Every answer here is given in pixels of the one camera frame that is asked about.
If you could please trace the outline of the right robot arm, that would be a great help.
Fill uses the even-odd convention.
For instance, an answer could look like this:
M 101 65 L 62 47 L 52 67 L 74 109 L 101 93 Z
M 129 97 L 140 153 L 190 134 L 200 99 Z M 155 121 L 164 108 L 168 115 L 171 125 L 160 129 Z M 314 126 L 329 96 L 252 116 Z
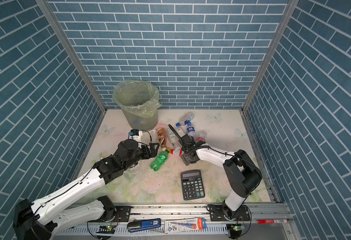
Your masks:
M 181 144 L 182 161 L 185 165 L 205 161 L 224 169 L 231 191 L 224 200 L 222 207 L 226 215 L 234 215 L 251 193 L 259 186 L 262 173 L 244 150 L 228 152 L 214 148 L 204 141 L 195 142 L 189 135 L 180 136 L 171 126 Z

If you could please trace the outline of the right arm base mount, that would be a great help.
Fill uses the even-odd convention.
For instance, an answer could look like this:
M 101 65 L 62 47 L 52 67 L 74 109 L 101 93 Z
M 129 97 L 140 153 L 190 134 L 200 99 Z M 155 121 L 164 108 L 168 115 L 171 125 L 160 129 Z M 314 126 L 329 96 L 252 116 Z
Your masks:
M 241 205 L 236 211 L 232 211 L 225 203 L 222 205 L 209 204 L 206 206 L 212 222 L 223 221 L 250 221 L 250 210 L 248 206 Z

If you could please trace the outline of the clear bottle red cap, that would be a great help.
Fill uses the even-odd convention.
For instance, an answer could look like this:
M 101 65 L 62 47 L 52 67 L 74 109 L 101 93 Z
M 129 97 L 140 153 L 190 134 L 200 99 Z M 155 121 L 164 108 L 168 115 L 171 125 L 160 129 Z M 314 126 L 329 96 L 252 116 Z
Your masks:
M 175 155 L 175 156 L 180 157 L 180 156 L 182 156 L 183 151 L 180 150 L 180 149 L 178 149 L 178 150 L 171 150 L 170 153 L 171 153 L 172 155 Z

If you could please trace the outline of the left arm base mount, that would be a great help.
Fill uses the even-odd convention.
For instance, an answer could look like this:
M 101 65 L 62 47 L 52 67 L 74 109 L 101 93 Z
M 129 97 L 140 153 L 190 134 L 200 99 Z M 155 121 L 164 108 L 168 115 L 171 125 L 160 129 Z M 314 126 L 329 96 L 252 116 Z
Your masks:
M 103 213 L 97 219 L 90 222 L 128 222 L 131 206 L 115 206 L 108 196 L 102 196 L 96 199 L 101 202 Z

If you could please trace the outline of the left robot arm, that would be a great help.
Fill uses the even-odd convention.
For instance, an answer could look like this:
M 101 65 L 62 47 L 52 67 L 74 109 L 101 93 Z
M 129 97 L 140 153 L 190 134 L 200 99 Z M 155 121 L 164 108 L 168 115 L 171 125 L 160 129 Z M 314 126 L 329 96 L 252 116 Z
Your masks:
M 159 143 L 145 145 L 133 139 L 122 141 L 114 154 L 96 162 L 73 182 L 33 202 L 22 200 L 14 209 L 13 228 L 17 239 L 49 240 L 85 222 L 114 220 L 117 210 L 108 196 L 75 208 L 71 205 L 122 176 L 140 160 L 156 157 L 159 147 Z

